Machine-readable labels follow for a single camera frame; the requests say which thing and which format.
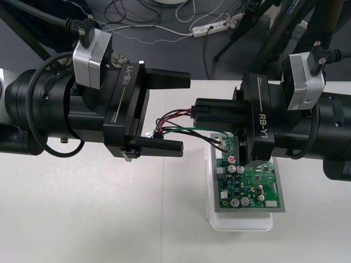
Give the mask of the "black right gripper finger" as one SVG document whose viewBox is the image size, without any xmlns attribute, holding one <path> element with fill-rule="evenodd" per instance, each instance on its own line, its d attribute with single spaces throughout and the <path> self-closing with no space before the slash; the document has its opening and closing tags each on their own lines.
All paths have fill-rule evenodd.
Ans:
<svg viewBox="0 0 351 263">
<path fill-rule="evenodd" d="M 203 125 L 246 125 L 246 117 L 241 114 L 195 113 L 194 120 Z"/>
<path fill-rule="evenodd" d="M 197 98 L 194 107 L 218 107 L 230 108 L 232 110 L 241 108 L 241 101 L 237 100 L 224 100 L 224 99 L 209 99 Z"/>
</svg>

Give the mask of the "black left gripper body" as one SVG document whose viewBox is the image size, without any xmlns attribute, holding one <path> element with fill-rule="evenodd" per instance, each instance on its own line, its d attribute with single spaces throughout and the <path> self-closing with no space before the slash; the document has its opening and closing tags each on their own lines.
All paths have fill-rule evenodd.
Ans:
<svg viewBox="0 0 351 263">
<path fill-rule="evenodd" d="M 104 144 L 114 157 L 138 158 L 131 140 L 141 133 L 140 113 L 148 99 L 141 84 L 145 74 L 144 64 L 124 64 L 108 70 L 100 89 L 85 87 L 81 95 L 71 96 L 71 129 L 85 142 Z"/>
</svg>

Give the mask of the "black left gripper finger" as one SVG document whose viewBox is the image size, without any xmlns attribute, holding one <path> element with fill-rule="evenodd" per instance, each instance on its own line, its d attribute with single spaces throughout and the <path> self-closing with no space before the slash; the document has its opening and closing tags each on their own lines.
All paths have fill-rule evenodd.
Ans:
<svg viewBox="0 0 351 263">
<path fill-rule="evenodd" d="M 183 143 L 181 141 L 132 136 L 131 158 L 136 159 L 141 156 L 183 157 Z"/>
<path fill-rule="evenodd" d="M 189 89 L 191 86 L 191 74 L 147 68 L 144 82 L 148 89 Z"/>
</svg>

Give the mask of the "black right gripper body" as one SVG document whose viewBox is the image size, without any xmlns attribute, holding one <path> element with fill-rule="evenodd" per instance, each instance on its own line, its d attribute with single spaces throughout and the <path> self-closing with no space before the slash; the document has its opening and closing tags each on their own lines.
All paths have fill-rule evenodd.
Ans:
<svg viewBox="0 0 351 263">
<path fill-rule="evenodd" d="M 316 110 L 285 108 L 283 87 L 265 75 L 245 73 L 237 100 L 244 105 L 246 123 L 236 124 L 235 150 L 243 166 L 259 166 L 272 156 L 290 159 L 316 157 Z"/>
</svg>

